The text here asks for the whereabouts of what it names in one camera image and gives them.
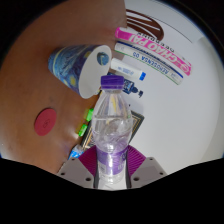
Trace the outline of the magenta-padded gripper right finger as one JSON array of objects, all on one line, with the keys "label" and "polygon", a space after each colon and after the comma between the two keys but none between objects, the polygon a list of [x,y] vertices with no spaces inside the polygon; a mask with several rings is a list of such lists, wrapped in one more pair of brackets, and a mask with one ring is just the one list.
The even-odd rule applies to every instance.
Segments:
[{"label": "magenta-padded gripper right finger", "polygon": [[135,189],[146,186],[167,175],[154,157],[145,157],[132,146],[126,155],[126,186]]}]

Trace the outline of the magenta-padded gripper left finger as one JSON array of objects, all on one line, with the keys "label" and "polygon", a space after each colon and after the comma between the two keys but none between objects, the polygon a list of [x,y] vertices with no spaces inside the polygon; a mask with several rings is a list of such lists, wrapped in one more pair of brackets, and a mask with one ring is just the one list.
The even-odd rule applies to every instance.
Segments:
[{"label": "magenta-padded gripper left finger", "polygon": [[78,158],[70,158],[62,165],[57,175],[81,187],[97,187],[98,164],[96,147],[91,147]]}]

